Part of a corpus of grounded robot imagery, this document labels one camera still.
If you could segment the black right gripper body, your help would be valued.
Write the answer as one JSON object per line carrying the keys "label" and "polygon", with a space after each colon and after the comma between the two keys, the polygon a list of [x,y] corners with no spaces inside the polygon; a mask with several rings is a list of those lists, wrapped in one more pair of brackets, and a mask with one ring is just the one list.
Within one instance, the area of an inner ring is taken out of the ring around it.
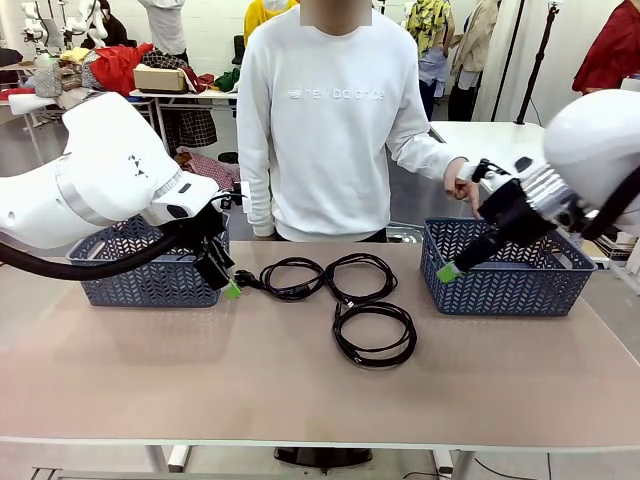
{"label": "black right gripper body", "polygon": [[494,191],[479,214],[498,241],[537,241],[556,229],[529,205],[518,180],[509,180]]}

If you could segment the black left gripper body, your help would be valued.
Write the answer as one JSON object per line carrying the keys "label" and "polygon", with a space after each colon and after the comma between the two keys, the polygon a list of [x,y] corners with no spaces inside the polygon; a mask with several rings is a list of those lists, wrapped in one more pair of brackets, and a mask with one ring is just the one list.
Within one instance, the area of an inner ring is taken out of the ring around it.
{"label": "black left gripper body", "polygon": [[234,265],[226,232],[215,237],[204,237],[193,245],[193,252],[193,265],[201,275],[227,275]]}

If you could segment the person's left hand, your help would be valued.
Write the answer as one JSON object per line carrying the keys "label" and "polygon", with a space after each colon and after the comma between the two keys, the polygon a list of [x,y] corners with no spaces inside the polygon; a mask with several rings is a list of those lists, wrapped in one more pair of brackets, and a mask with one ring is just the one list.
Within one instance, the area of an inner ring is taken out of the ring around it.
{"label": "person's left hand", "polygon": [[451,198],[467,201],[473,217],[480,219],[479,187],[476,183],[463,180],[461,177],[461,170],[467,163],[467,159],[463,157],[458,157],[449,163],[443,175],[444,189]]}

